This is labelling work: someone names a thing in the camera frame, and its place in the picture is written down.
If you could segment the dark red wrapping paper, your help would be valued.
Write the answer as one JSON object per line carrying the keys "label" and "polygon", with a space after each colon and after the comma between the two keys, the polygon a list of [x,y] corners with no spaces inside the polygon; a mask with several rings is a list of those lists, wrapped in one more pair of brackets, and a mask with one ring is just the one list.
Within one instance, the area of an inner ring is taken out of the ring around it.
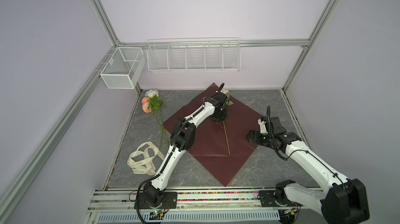
{"label": "dark red wrapping paper", "polygon": [[267,163],[271,151],[250,144],[246,135],[257,130],[273,90],[234,90],[225,123],[206,119],[196,130],[194,145],[182,156],[169,187],[250,187],[270,184]]}

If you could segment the white fake flower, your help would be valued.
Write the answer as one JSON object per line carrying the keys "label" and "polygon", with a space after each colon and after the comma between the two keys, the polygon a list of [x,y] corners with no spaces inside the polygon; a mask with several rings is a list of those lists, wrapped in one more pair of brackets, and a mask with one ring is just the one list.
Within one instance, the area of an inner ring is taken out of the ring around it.
{"label": "white fake flower", "polygon": [[164,119],[161,112],[161,108],[164,104],[160,98],[160,93],[157,89],[150,89],[145,93],[145,96],[141,100],[142,110],[145,113],[151,114],[156,124],[160,129],[160,142],[159,148],[162,148],[163,140],[166,139],[166,131],[164,127]]}

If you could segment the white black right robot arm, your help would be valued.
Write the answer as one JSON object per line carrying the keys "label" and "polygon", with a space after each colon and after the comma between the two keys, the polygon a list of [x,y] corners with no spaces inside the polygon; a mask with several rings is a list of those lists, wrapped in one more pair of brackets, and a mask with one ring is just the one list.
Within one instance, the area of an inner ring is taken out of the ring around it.
{"label": "white black right robot arm", "polygon": [[359,224],[370,218],[366,187],[360,180],[328,165],[297,134],[286,131],[278,117],[263,116],[258,124],[259,130],[247,134],[248,142],[274,150],[284,161],[296,161],[321,188],[312,190],[294,180],[277,183],[273,198],[279,206],[301,204],[329,224]]}

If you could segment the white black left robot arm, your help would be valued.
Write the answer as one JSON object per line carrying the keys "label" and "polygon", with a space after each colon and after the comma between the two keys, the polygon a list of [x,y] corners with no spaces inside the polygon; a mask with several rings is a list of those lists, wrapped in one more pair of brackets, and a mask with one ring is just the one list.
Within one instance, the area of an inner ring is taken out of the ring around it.
{"label": "white black left robot arm", "polygon": [[222,122],[227,119],[226,106],[229,104],[229,92],[219,88],[209,97],[205,97],[202,104],[190,115],[177,120],[170,135],[169,148],[166,156],[161,155],[162,163],[159,169],[152,164],[152,157],[148,149],[153,149],[154,154],[159,154],[159,148],[147,142],[148,147],[143,151],[144,159],[138,162],[133,160],[134,154],[130,155],[127,164],[135,173],[149,174],[152,177],[143,181],[137,189],[135,203],[137,209],[142,208],[140,203],[144,201],[150,208],[160,208],[164,201],[165,189],[179,159],[188,151],[195,142],[197,127],[206,119],[214,122]]}

